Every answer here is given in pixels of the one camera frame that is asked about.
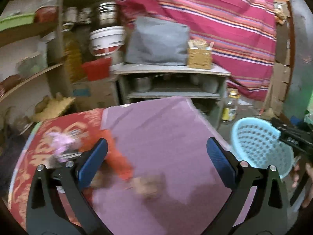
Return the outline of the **person's right hand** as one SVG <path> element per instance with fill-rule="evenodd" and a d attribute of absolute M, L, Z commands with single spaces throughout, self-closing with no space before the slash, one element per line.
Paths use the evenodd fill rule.
<path fill-rule="evenodd" d="M 312 164 L 311 163 L 306 163 L 305 168 L 306 168 L 307 175 L 312 180 Z M 297 163 L 296 166 L 293 169 L 293 176 L 292 176 L 292 178 L 293 178 L 292 187 L 293 188 L 296 188 L 297 185 L 298 185 L 298 181 L 300 179 L 299 172 L 300 172 L 300 165 L 299 165 L 299 163 Z M 308 207 L 310 202 L 311 202 L 311 200 L 312 200 L 312 198 L 313 198 L 313 188 L 312 188 L 312 185 L 311 185 L 309 192 L 307 193 L 305 199 L 302 202 L 302 207 L 303 208 Z"/>

